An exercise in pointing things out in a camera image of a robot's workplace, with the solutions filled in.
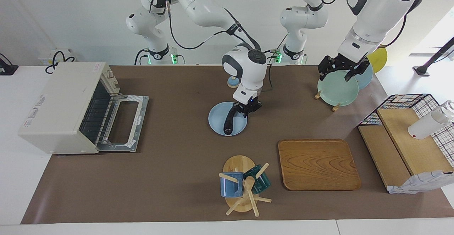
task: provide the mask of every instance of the green indicator light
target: green indicator light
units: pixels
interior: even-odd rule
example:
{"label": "green indicator light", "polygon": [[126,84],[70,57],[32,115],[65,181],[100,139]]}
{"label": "green indicator light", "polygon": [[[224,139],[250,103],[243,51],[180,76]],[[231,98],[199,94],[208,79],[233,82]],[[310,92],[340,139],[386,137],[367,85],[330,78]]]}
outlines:
{"label": "green indicator light", "polygon": [[177,57],[174,54],[171,54],[170,56],[172,57],[172,63],[177,64],[178,63]]}
{"label": "green indicator light", "polygon": [[276,58],[276,63],[280,63],[282,60],[282,54],[278,54]]}

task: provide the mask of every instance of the black handle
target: black handle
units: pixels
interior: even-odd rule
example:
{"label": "black handle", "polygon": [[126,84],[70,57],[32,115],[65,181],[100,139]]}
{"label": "black handle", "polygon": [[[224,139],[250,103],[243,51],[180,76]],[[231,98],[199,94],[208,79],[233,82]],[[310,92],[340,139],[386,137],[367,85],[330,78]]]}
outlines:
{"label": "black handle", "polygon": [[234,105],[227,114],[226,121],[224,122],[224,133],[226,135],[230,135],[233,132],[233,117],[236,112],[237,108]]}

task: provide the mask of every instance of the white cloth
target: white cloth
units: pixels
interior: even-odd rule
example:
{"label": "white cloth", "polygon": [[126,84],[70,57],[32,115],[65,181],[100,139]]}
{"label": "white cloth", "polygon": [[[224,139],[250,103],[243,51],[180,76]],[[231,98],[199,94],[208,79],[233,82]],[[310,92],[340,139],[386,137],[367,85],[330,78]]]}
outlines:
{"label": "white cloth", "polygon": [[451,174],[445,174],[441,170],[437,170],[434,172],[424,172],[414,175],[410,177],[402,186],[389,185],[387,189],[391,194],[416,194],[419,192],[437,189],[452,183],[454,183],[454,174],[452,172]]}

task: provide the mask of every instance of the wooden peg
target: wooden peg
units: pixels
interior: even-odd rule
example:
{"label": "wooden peg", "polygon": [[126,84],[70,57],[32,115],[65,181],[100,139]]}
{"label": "wooden peg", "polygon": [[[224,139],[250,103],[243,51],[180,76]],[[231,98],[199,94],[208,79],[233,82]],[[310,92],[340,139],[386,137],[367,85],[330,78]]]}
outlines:
{"label": "wooden peg", "polygon": [[248,191],[249,199],[251,201],[251,205],[253,206],[253,209],[254,209],[254,214],[256,217],[259,217],[260,214],[258,213],[257,205],[255,204],[254,195],[251,190],[254,186],[254,182],[255,182],[255,179],[253,177],[247,177],[245,184],[246,184],[246,190]]}
{"label": "wooden peg", "polygon": [[254,196],[254,199],[256,201],[263,201],[263,202],[271,203],[271,199],[266,199],[266,198],[261,198],[261,197],[256,197],[256,196]]}
{"label": "wooden peg", "polygon": [[259,178],[261,176],[261,174],[263,174],[263,172],[265,172],[266,168],[269,166],[268,162],[266,162],[266,164],[263,165],[263,167],[259,170],[259,172],[257,173],[256,175],[256,179]]}
{"label": "wooden peg", "polygon": [[230,215],[235,210],[235,208],[240,204],[241,200],[243,200],[243,198],[239,198],[237,201],[235,201],[232,207],[226,212],[227,216]]}
{"label": "wooden peg", "polygon": [[232,181],[232,182],[234,182],[234,183],[239,184],[239,182],[238,182],[238,180],[237,180],[236,178],[231,177],[231,176],[229,176],[229,175],[225,175],[225,174],[223,174],[223,173],[219,173],[219,177],[222,177],[222,178],[224,178],[224,179],[227,179],[227,180],[229,180],[229,181]]}
{"label": "wooden peg", "polygon": [[340,103],[337,104],[337,106],[333,107],[333,109],[331,109],[331,111],[336,112],[339,109],[339,107],[341,107]]}
{"label": "wooden peg", "polygon": [[317,99],[317,100],[320,99],[320,93],[321,93],[321,91],[319,91],[319,92],[315,95],[314,98]]}

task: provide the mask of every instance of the wire rack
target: wire rack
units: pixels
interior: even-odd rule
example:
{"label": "wire rack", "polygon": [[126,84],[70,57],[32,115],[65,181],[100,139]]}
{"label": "wire rack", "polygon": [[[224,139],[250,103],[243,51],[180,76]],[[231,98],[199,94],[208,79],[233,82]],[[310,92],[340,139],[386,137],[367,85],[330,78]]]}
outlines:
{"label": "wire rack", "polygon": [[109,136],[113,123],[112,114],[118,108],[114,99],[99,82],[79,128],[95,145],[107,140]]}
{"label": "wire rack", "polygon": [[[358,126],[383,125],[377,113],[379,109],[411,108],[421,118],[430,113],[438,105],[438,102],[430,94],[392,95]],[[433,133],[431,137],[441,152],[443,152],[449,164],[454,167],[454,123]]]}

